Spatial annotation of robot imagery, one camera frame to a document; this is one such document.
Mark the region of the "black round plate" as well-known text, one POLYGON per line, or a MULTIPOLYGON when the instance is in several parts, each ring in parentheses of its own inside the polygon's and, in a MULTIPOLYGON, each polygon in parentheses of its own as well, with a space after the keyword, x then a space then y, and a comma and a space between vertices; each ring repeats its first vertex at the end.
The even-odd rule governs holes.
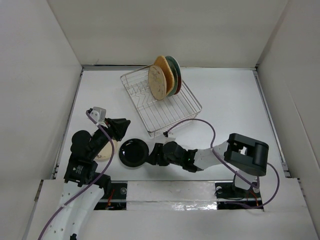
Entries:
POLYGON ((125 166, 137 168, 146 162, 149 156, 149 147, 143 140, 132 138, 120 146, 118 156, 125 166))

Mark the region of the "plain beige plate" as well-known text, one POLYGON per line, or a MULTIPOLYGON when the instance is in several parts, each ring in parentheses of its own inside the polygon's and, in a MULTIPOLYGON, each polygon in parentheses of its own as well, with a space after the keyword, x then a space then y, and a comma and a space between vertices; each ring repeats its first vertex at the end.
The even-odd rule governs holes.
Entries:
POLYGON ((110 159, 112 155, 112 145, 111 142, 108 142, 103 149, 98 153, 94 160, 98 163, 106 162, 110 159))

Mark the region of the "beige bird pattern plate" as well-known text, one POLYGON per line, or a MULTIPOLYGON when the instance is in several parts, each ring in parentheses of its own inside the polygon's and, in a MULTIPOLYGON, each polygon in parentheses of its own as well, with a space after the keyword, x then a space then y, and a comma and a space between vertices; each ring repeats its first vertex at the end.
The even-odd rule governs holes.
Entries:
POLYGON ((157 100, 163 100, 166 97, 167 81, 163 70, 159 66, 152 65, 149 68, 148 85, 152 95, 157 100))

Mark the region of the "light green flower plate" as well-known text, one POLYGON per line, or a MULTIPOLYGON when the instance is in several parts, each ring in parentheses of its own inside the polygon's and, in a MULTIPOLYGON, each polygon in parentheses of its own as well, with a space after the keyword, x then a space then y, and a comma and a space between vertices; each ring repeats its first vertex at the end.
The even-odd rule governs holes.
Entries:
POLYGON ((171 72, 173 74, 173 78, 174 78, 174 86, 173 86, 173 89, 169 92, 169 94, 167 95, 168 97, 171 97, 173 96, 176 91, 177 91, 177 88, 178 88, 178 73, 177 73, 177 70, 174 66, 174 64, 169 60, 167 59, 167 62, 169 64, 169 67, 171 69, 171 72))

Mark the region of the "square woven bamboo tray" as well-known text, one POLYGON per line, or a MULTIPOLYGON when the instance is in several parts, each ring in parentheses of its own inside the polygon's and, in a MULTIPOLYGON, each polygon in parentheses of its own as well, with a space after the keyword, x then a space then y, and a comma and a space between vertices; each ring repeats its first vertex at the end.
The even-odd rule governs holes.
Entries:
POLYGON ((170 68, 169 62, 163 55, 159 55, 155 59, 154 65, 160 67, 164 73, 166 79, 166 96, 169 96, 175 86, 175 78, 170 68))

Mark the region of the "red and teal plate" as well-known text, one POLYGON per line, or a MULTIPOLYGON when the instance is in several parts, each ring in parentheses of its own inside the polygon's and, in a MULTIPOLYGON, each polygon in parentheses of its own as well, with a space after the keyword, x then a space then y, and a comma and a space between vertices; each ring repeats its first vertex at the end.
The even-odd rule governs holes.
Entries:
POLYGON ((173 56, 167 55, 167 56, 165 56, 165 58, 166 58, 166 60, 170 60, 174 64, 174 67, 175 67, 175 69, 177 71, 178 86, 177 86, 177 90, 176 90, 176 92, 174 94, 174 95, 177 95, 179 93, 179 91, 181 90, 181 86, 182 86, 181 68, 180 68, 180 65, 179 65, 178 61, 173 56))

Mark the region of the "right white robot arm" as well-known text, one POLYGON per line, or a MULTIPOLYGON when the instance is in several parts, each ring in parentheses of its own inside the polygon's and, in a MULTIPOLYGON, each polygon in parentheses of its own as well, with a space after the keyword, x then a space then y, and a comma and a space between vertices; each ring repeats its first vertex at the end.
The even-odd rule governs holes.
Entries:
POLYGON ((260 188, 260 178, 267 174, 268 144, 231 133, 226 141, 206 149, 185 149, 174 137, 159 137, 148 143, 153 147, 146 162, 153 166, 176 165, 190 173, 224 165, 234 173, 231 191, 242 197, 250 189, 260 188))

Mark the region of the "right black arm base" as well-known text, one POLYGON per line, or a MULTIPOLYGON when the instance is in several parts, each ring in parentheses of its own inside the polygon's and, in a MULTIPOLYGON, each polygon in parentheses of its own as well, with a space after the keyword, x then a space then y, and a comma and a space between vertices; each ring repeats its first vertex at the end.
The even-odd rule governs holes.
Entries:
POLYGON ((239 210, 245 209, 242 205, 259 207, 263 209, 261 194, 252 189, 244 190, 234 186, 232 182, 216 182, 215 193, 218 210, 239 210))

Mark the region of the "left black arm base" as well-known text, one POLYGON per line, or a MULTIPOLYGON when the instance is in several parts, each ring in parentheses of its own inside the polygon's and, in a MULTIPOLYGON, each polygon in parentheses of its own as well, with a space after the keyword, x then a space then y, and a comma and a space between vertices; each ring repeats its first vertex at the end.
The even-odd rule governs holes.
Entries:
POLYGON ((94 210, 122 211, 127 209, 127 181, 112 181, 110 190, 94 207, 94 210))

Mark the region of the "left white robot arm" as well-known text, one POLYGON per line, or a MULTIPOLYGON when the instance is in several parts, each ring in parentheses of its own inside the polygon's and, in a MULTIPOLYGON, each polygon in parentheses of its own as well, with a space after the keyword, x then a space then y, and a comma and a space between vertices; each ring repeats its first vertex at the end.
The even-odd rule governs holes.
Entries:
POLYGON ((116 153, 114 142, 123 139, 131 122, 126 118, 90 120, 97 127, 93 134, 79 130, 72 136, 59 206, 41 230, 40 240, 78 240, 99 200, 113 193, 105 172, 116 153), (110 157, 102 172, 97 172, 95 158, 107 144, 110 157))

